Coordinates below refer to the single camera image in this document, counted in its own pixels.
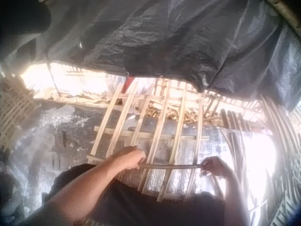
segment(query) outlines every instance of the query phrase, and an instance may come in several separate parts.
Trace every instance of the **hand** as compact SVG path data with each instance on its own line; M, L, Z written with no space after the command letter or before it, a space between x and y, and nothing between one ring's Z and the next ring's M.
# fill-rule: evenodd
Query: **hand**
M207 170L216 176L229 178L235 175L235 172L218 156L205 158L201 163L201 169Z
M145 152L137 146L128 146L110 157L120 170L139 169L139 163L145 158Z

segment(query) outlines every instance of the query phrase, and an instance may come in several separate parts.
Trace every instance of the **bamboo rod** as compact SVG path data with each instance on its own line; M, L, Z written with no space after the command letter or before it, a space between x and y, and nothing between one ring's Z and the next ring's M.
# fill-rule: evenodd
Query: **bamboo rod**
M108 119L109 119L109 117L111 115L111 112L112 112L113 107L114 107L114 105L116 103L118 95L119 95L119 93L122 90L122 87L123 87L123 83L120 83L117 86L117 89L116 89L116 91L114 93L114 96L113 96L113 98L112 98L112 100L111 100L111 102L109 104L109 107L108 107L108 109L107 109L107 111L106 111L106 113L105 113L105 115L103 117L103 120L102 120L102 122L100 124L100 127L99 127L99 130L97 132L97 136L96 136L95 142L94 142L92 150L91 150L91 155L95 155L96 152L97 152L97 148L98 148L99 142L100 142L100 140L101 140L101 138L103 136L103 132L104 132L105 126L107 125Z
M153 138L153 141L152 141L152 144L150 147L150 152L149 152L147 160L146 160L147 164L153 163L153 160L155 158L155 154L157 151L157 147L159 144L159 140L161 137L162 129L163 129L165 118L166 118L166 112L167 112L167 103L168 103L168 98L169 98L169 86L170 86L170 81L167 84L166 94L164 95L162 111L160 112L160 116L158 118L156 130L154 133L154 138ZM149 176L149 173L150 173L149 170L147 170L147 169L143 170L142 177L141 177L141 180L140 180L140 183L138 186L139 192L142 192L142 193L144 192L146 180Z
M201 138L202 138L202 128L203 128L203 110L204 106L202 103L203 100L203 93L198 94L200 102L198 105L198 135L197 135L197 141L196 141L196 148L194 150L194 156L193 156L193 164L197 164L198 162L198 153L201 149ZM194 182L196 171L193 169L190 173L189 182L187 186L187 191L185 193L185 199L188 199L192 190L192 185Z
M96 162L104 162L106 159L105 158L98 158L94 155L87 155L87 158L96 161ZM184 165L165 165L165 164L148 164L148 163L139 163L138 164L140 168L143 169L160 169L160 170L190 170L190 169L200 169L201 165L200 164L184 164Z
M142 122L143 122L143 119L144 119L144 116L145 116L145 113L146 113L146 110L149 106L149 103L150 103L150 100L151 100L151 94L152 94L152 91L154 89L154 86L155 84L153 83L148 91L148 96L147 98L145 99L145 102L144 102L144 105L143 105L143 108L142 108L142 111L140 113L140 117L139 117L139 120L137 122L137 125L136 125L136 128L135 128L135 131L133 133L133 136L132 136L132 139L131 139L131 143L130 143L130 146L134 146L136 144L136 140L138 138L138 135L139 135L139 131L140 131L140 128L142 126ZM121 181L122 178L123 178L123 175L124 175L124 171L122 171L118 177L118 179Z
M187 93L187 84L185 85L185 88L183 89L182 92L182 101L181 101L181 107L180 107L180 113L179 113L179 120L174 136L174 143L172 147L172 151L170 154L169 158L169 164L174 164L175 163L175 157L179 148L180 144L180 138L181 138L181 133L182 133L182 128L183 128L183 121L184 121L184 115L185 115L185 105L186 105L186 93ZM160 202L163 200L164 195L166 193L169 181L170 181L170 176L171 176L171 170L167 170L165 172L164 180L162 183L162 187L160 189L157 201Z
M94 126L94 131L97 132L99 130L98 126ZM105 128L104 133L112 135L114 134L115 129L111 128ZM121 137L132 137L134 134L134 131L128 131L128 130L122 130L120 133ZM149 133L149 132L139 132L138 133L138 138L143 138L143 139L153 139L154 133ZM210 136L202 136L202 140L209 140ZM166 139L166 140L173 140L174 135L172 134L161 134L160 139ZM196 140L197 136L181 136L181 140Z
M113 136L112 136L112 139L111 139L111 142L109 144L109 147L108 147L108 150L107 150L107 153L106 153L106 158L108 158L110 155L113 154L113 151L116 147L116 143L118 141L118 138L119 138L119 135L121 133L121 130L122 130L122 126L124 124L124 121L126 119L126 116L127 116L127 113L128 113L128 110L130 109L130 106L131 106L131 103L134 99L134 96L135 96L135 93L137 91L137 88L138 88L138 83L137 82L133 82L131 84L131 87L130 87L130 94L128 96L128 99L126 101L126 103L124 104L124 107L123 107L123 110L120 114L120 117L119 117L119 120L117 122L117 125L116 125L116 128L115 128L115 131L113 133Z

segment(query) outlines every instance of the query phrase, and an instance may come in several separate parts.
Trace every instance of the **woven bamboo wall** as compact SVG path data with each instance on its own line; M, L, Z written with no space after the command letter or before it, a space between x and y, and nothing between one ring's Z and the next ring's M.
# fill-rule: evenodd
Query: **woven bamboo wall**
M0 87L0 145L6 150L13 147L16 128L29 118L37 105L17 78L1 78Z

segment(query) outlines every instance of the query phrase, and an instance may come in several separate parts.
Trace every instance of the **forearm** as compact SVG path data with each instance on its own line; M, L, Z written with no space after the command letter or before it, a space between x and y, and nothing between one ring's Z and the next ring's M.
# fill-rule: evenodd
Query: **forearm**
M94 208L104 189L120 171L122 169L114 160L108 160L70 182L49 202L71 222L82 219Z
M226 178L225 226L248 226L250 216L239 181L233 172Z

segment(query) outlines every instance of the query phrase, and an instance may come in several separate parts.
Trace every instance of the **black tarp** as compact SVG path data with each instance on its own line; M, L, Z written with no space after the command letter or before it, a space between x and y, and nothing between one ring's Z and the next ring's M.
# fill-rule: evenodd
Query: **black tarp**
M263 0L55 0L34 62L186 80L243 100L301 97L301 42ZM20 54L7 60L17 70Z

